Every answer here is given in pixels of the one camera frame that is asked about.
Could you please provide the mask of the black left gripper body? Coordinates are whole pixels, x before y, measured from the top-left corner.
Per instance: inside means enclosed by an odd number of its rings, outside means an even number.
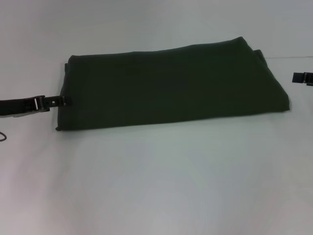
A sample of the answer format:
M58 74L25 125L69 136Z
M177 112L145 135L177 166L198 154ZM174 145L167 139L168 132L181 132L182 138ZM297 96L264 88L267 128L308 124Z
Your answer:
M0 101L0 117L23 117L45 111L45 96Z

